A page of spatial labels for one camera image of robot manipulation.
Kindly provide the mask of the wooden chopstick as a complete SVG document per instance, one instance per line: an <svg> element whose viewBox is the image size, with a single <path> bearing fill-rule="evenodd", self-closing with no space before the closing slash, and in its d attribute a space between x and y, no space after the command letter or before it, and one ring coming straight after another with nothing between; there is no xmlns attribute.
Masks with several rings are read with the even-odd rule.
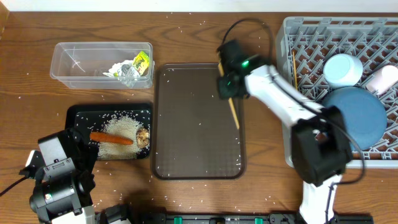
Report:
<svg viewBox="0 0 398 224"><path fill-rule="evenodd" d="M295 59L294 50L292 51L292 65L293 65L293 73L294 73L294 86L295 86L295 89L298 90L297 67L296 67L296 59Z"/></svg>
<svg viewBox="0 0 398 224"><path fill-rule="evenodd" d="M220 56L219 53L217 53L217 57L219 59L218 70L219 70L219 73L220 73L220 77L224 77L224 70L223 70L223 66L222 66L222 63L221 63L221 56ZM240 129L240 124L239 124L239 120L238 120L238 117L237 117L237 114L236 114L236 110L235 110L235 107L234 107L233 99L232 98L228 98L228 103L229 103L229 107L230 107L230 110L231 110L231 114L233 115L233 119L234 119L234 122L235 122L235 125L236 125L236 129L239 130Z"/></svg>

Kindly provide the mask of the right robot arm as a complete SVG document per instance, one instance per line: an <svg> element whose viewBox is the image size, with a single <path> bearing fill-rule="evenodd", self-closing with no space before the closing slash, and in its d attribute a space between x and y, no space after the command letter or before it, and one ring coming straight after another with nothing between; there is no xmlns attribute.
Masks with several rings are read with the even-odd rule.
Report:
<svg viewBox="0 0 398 224"><path fill-rule="evenodd" d="M294 169L303 180L299 213L306 223L330 223L336 187L353 159L341 111L303 96L267 59L246 55L237 40L223 42L217 53L220 98L253 96L281 120L289 130Z"/></svg>

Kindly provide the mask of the orange carrot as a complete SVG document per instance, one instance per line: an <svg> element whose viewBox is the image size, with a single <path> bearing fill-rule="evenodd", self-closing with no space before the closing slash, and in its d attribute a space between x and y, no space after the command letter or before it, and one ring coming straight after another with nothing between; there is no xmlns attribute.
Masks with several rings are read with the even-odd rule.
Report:
<svg viewBox="0 0 398 224"><path fill-rule="evenodd" d="M134 143L133 140L122 136L117 136L108 133L100 133L100 132L90 133L90 139L97 142L108 142L108 143L115 143L121 145L132 145Z"/></svg>

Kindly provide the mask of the light blue rice bowl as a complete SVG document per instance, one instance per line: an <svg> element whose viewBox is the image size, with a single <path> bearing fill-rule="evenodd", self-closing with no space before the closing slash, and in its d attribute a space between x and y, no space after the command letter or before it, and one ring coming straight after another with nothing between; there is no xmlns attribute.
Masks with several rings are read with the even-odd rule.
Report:
<svg viewBox="0 0 398 224"><path fill-rule="evenodd" d="M361 79L363 64L352 55L337 54L326 61L323 74L331 88L354 86Z"/></svg>

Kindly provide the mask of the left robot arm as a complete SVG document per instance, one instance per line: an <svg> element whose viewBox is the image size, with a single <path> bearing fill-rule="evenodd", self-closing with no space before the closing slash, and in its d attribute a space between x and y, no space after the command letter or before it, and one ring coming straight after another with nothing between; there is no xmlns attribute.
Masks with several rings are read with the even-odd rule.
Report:
<svg viewBox="0 0 398 224"><path fill-rule="evenodd" d="M35 180L29 204L40 223L52 223L63 215L79 216L93 204L94 164L98 148L85 142L75 128L38 140L19 174Z"/></svg>

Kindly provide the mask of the green foil snack wrapper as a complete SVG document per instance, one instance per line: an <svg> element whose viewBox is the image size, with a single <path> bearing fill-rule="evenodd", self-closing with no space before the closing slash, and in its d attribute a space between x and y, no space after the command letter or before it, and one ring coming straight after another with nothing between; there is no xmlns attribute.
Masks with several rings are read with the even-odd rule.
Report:
<svg viewBox="0 0 398 224"><path fill-rule="evenodd" d="M144 51L140 51L132 61L135 69L143 76L149 68L149 56Z"/></svg>

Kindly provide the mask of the dark blue plate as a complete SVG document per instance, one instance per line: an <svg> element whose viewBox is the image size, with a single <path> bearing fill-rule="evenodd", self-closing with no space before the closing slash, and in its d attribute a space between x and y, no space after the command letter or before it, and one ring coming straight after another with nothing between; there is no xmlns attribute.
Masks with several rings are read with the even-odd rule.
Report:
<svg viewBox="0 0 398 224"><path fill-rule="evenodd" d="M335 106L341 111L346 132L362 150L381 140L387 128L382 103L362 88L351 86L334 90L324 98L322 105L326 108Z"/></svg>

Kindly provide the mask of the pale pink cup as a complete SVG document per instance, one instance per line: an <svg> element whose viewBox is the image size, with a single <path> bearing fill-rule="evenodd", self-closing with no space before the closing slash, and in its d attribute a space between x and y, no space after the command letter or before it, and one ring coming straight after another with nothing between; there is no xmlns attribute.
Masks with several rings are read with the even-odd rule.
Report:
<svg viewBox="0 0 398 224"><path fill-rule="evenodd" d="M393 85L397 83L397 67L386 65L373 73L373 79L366 85L366 89L375 92L377 95L383 95Z"/></svg>

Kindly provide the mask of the white napkin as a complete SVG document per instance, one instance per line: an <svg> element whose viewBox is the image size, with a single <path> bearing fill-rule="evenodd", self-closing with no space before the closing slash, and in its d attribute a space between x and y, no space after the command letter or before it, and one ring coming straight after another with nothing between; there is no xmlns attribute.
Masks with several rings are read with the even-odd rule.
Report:
<svg viewBox="0 0 398 224"><path fill-rule="evenodd" d="M141 76L133 66L132 60L115 63L107 72L103 72L103 75L114 77L128 87L132 87Z"/></svg>

